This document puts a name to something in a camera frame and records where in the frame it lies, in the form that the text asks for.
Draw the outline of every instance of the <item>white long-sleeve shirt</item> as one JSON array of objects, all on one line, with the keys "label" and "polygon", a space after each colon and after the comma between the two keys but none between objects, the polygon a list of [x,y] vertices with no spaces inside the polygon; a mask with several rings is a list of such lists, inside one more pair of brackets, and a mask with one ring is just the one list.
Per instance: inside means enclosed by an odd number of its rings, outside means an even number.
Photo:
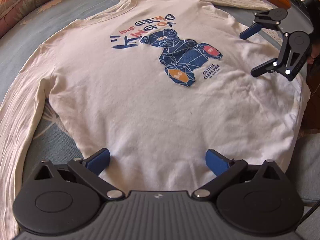
[{"label": "white long-sleeve shirt", "polygon": [[101,177],[129,190],[189,190],[214,178],[204,156],[286,170],[309,89],[250,70],[278,51],[213,5],[258,0],[121,0],[41,44],[0,108],[0,239],[17,233],[12,204],[45,98],[85,158],[106,147]]}]

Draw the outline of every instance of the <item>bed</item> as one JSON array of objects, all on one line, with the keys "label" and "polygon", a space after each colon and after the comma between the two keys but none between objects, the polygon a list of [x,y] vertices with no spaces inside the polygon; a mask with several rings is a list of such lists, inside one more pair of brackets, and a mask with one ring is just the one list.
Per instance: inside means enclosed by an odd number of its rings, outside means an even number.
[{"label": "bed", "polygon": [[[24,63],[42,42],[75,19],[87,18],[118,2],[119,0],[51,0],[21,19],[0,39],[0,102]],[[252,10],[218,8],[230,13],[238,22],[247,26],[251,25],[254,18]],[[262,30],[260,35],[277,49],[280,48],[282,38],[279,33]],[[304,77],[306,76],[306,67],[301,73]],[[299,153],[296,153],[299,156],[301,156],[301,147],[304,147],[304,144],[300,146]],[[59,116],[46,101],[43,116],[25,158],[22,183],[41,159],[50,159],[54,164],[60,164],[74,157],[82,157],[82,155],[63,127]],[[291,172],[289,174],[296,174],[297,167],[299,163],[293,162],[289,167]],[[312,203],[320,196],[316,193],[306,193],[307,189],[301,181],[308,176],[305,173],[298,176],[296,181],[299,183],[296,185],[301,197]]]}]

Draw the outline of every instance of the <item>metal screw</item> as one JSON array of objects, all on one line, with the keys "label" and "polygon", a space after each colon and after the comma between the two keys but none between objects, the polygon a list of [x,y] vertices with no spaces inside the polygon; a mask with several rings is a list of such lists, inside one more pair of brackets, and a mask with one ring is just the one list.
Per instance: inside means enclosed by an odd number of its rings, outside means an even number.
[{"label": "metal screw", "polygon": [[120,198],[121,196],[122,196],[122,192],[117,189],[109,190],[107,192],[107,197],[109,197],[109,198]]},{"label": "metal screw", "polygon": [[208,196],[210,196],[210,191],[206,190],[206,189],[198,189],[194,193],[195,193],[195,195],[197,197],[208,197]]}]

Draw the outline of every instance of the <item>blue geometric bear print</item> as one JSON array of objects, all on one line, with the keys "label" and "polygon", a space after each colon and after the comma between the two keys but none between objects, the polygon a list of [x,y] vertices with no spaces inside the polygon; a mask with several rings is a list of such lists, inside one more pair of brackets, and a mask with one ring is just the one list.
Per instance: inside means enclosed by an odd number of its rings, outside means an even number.
[{"label": "blue geometric bear print", "polygon": [[141,43],[164,47],[160,63],[164,71],[177,84],[190,87],[195,81],[193,70],[200,68],[208,58],[221,59],[223,55],[207,43],[194,40],[180,40],[175,30],[164,29],[143,37]]}]

